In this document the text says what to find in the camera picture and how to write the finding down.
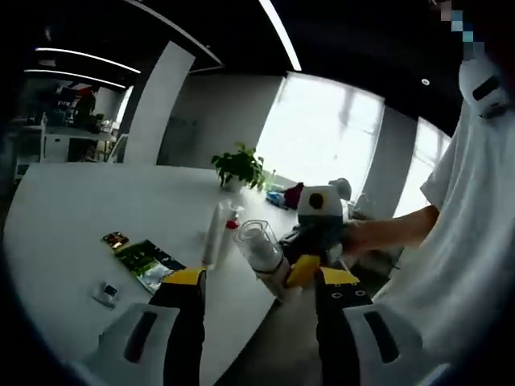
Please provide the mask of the person's right hand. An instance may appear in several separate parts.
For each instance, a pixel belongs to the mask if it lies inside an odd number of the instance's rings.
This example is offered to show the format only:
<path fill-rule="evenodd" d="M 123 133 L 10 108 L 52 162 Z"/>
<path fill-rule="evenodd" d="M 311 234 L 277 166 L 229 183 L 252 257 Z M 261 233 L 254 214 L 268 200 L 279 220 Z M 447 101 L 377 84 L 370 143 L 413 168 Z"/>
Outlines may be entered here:
<path fill-rule="evenodd" d="M 361 257 L 371 251 L 387 248 L 390 239 L 387 221 L 353 220 L 344 225 L 342 235 L 343 254 Z"/>

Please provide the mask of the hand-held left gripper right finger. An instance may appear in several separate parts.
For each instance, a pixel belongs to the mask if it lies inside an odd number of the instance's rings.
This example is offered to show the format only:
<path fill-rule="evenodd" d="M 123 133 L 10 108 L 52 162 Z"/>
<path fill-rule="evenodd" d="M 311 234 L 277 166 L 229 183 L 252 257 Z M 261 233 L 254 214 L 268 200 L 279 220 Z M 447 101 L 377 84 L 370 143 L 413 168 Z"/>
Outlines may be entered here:
<path fill-rule="evenodd" d="M 449 369 L 404 318 L 375 304 L 348 270 L 315 273 L 323 385 L 435 385 Z"/>

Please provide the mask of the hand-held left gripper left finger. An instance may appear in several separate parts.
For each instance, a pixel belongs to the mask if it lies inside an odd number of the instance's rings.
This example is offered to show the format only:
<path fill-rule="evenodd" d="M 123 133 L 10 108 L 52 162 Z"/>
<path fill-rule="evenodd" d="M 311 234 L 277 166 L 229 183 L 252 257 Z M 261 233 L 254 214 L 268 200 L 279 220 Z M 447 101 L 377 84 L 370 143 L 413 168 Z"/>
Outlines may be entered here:
<path fill-rule="evenodd" d="M 68 368 L 83 385 L 197 385 L 205 338 L 204 268 L 165 277 L 100 335 L 97 349 Z"/>

